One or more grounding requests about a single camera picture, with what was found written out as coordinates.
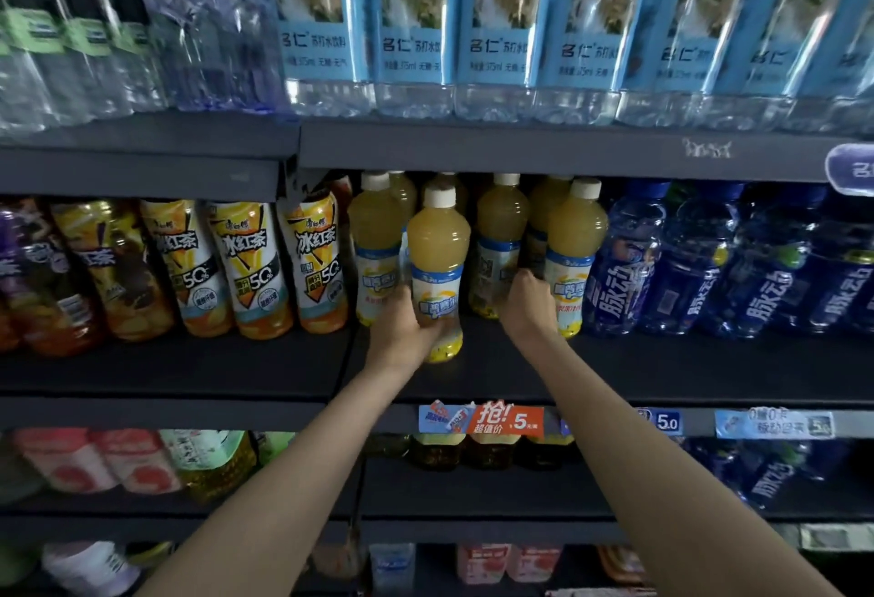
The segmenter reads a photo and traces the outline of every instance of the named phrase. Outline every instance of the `orange price label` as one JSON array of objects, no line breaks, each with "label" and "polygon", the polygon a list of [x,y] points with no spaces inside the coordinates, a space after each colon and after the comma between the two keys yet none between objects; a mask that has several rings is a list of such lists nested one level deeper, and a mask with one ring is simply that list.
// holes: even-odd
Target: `orange price label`
[{"label": "orange price label", "polygon": [[502,400],[487,401],[476,406],[467,425],[468,434],[496,434],[513,436],[543,436],[544,410],[542,406],[517,406]]}]

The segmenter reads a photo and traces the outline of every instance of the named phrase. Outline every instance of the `forearm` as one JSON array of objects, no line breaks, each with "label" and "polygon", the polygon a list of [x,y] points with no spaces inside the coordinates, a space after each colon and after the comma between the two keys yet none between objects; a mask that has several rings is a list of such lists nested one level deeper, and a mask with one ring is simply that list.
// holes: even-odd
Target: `forearm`
[{"label": "forearm", "polygon": [[757,514],[644,420],[556,335],[525,357],[544,379],[660,594],[837,595]]},{"label": "forearm", "polygon": [[405,381],[358,374],[287,450],[206,520],[139,597],[287,597],[367,434]]}]

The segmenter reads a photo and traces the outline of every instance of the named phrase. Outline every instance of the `white bottle cap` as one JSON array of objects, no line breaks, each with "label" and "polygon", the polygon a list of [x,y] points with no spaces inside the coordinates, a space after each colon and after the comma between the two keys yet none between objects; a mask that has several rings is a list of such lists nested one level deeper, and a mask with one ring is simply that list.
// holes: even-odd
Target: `white bottle cap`
[{"label": "white bottle cap", "polygon": [[378,192],[388,190],[391,184],[388,180],[388,172],[364,172],[361,175],[361,189]]},{"label": "white bottle cap", "polygon": [[581,176],[571,183],[571,196],[577,199],[597,199],[600,194],[600,181],[596,178]]},{"label": "white bottle cap", "polygon": [[427,208],[454,208],[455,188],[449,185],[429,183],[425,186]]},{"label": "white bottle cap", "polygon": [[519,185],[520,174],[495,174],[496,185]]}]

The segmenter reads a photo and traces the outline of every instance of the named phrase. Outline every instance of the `hand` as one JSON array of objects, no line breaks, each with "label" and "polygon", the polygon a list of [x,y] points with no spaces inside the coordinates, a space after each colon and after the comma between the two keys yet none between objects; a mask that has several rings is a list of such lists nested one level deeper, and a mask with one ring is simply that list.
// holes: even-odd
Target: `hand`
[{"label": "hand", "polygon": [[519,268],[509,288],[507,302],[498,318],[518,349],[531,340],[559,334],[559,319],[548,283],[539,280],[528,268]]},{"label": "hand", "polygon": [[444,317],[427,328],[419,326],[410,288],[399,284],[371,326],[365,367],[379,373],[390,371],[406,381],[427,358],[433,344],[445,332],[448,321]]}]

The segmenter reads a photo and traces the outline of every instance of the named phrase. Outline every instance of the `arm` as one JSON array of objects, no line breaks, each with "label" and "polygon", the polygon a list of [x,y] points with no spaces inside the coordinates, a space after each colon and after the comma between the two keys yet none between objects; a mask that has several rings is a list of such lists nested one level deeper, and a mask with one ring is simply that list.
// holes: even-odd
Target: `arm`
[{"label": "arm", "polygon": [[557,330],[549,286],[530,271],[516,276],[501,323],[552,393],[659,594],[840,595],[583,362]]},{"label": "arm", "polygon": [[294,442],[203,523],[137,597],[288,597],[367,434],[431,350],[397,287],[371,328],[365,369]]}]

